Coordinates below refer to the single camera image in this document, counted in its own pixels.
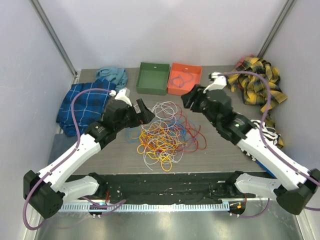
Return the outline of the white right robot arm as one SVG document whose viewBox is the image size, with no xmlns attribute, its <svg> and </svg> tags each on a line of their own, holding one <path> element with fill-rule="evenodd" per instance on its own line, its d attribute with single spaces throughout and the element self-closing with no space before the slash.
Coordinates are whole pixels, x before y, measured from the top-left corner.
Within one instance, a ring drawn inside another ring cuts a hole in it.
<svg viewBox="0 0 320 240">
<path fill-rule="evenodd" d="M 260 129 L 233 110 L 231 98 L 222 89 L 207 90 L 196 84 L 181 96 L 183 106 L 203 114 L 225 140 L 250 154 L 273 174 L 273 178 L 241 171 L 226 180 L 226 193 L 233 198 L 253 194 L 276 200 L 288 213 L 299 215 L 318 189 L 320 171 L 293 161 L 260 134 Z"/>
</svg>

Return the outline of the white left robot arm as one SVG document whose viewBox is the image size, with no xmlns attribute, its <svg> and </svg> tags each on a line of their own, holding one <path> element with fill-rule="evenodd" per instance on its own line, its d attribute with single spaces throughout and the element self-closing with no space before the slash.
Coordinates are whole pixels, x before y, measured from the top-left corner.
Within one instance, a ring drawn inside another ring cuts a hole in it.
<svg viewBox="0 0 320 240">
<path fill-rule="evenodd" d="M 72 147 L 38 172 L 28 171 L 23 177 L 23 197 L 44 219 L 54 216 L 63 204 L 81 197 L 100 200 L 107 192 L 107 183 L 96 173 L 67 182 L 67 179 L 89 158 L 116 139 L 124 128 L 150 123 L 155 114 L 137 100 L 139 112 L 129 101 L 114 99 L 107 104 L 98 121 L 85 130 Z"/>
</svg>

